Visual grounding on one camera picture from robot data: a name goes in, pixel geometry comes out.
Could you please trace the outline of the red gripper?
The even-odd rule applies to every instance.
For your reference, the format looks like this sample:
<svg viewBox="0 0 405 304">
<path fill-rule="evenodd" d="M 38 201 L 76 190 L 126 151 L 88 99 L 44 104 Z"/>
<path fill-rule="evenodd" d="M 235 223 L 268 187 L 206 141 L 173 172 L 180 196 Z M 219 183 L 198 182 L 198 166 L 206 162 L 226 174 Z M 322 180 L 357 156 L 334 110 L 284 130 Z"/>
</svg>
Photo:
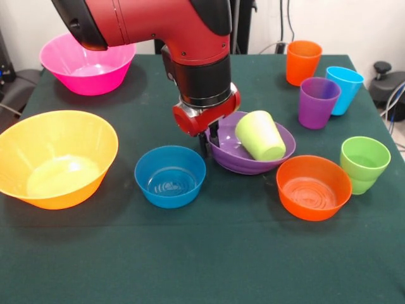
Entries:
<svg viewBox="0 0 405 304">
<path fill-rule="evenodd" d="M 219 147 L 219 123 L 217 121 L 239 109 L 240 92 L 232 82 L 230 84 L 230 96 L 228 99 L 210 108 L 192 108 L 185 104 L 181 98 L 179 100 L 172 108 L 175 121 L 184 133 L 193 137 L 198 135 L 202 156 L 207 158 L 209 155 L 209 141 L 207 140 L 205 131 L 209 128 L 209 140 L 211 144 Z"/>
</svg>

